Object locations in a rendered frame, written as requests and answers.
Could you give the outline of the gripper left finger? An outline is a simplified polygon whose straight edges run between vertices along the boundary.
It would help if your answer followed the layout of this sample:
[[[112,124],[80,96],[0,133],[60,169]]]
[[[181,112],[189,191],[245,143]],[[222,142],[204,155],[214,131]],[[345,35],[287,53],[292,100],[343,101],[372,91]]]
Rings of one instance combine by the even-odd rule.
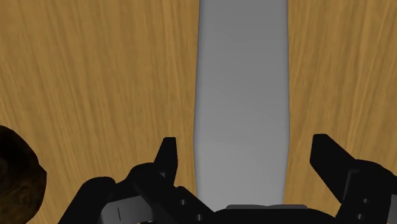
[[[165,137],[153,162],[133,167],[117,183],[110,177],[82,184],[58,224],[215,224],[215,213],[175,186],[175,137]]]

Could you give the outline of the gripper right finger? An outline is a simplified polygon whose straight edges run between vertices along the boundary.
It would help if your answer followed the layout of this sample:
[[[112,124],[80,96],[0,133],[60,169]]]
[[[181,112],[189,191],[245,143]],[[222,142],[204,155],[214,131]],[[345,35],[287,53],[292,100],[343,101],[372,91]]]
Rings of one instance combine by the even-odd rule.
[[[386,224],[397,176],[378,163],[356,159],[327,134],[314,134],[310,165],[340,207],[337,224]]]

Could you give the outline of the long grey flat board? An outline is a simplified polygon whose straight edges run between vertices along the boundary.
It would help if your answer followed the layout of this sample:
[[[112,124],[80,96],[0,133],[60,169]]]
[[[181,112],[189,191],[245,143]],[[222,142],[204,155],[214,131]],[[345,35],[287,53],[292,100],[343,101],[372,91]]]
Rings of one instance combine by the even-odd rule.
[[[213,210],[281,204],[288,148],[287,0],[200,0],[198,198]]]

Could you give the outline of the dark brown lumpy thing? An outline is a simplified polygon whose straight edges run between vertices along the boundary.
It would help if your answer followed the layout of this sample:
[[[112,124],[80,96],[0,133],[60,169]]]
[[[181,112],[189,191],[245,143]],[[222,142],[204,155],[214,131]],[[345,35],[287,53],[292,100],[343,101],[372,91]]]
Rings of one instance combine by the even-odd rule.
[[[39,211],[46,171],[33,149],[14,131],[0,125],[0,224],[26,224]]]

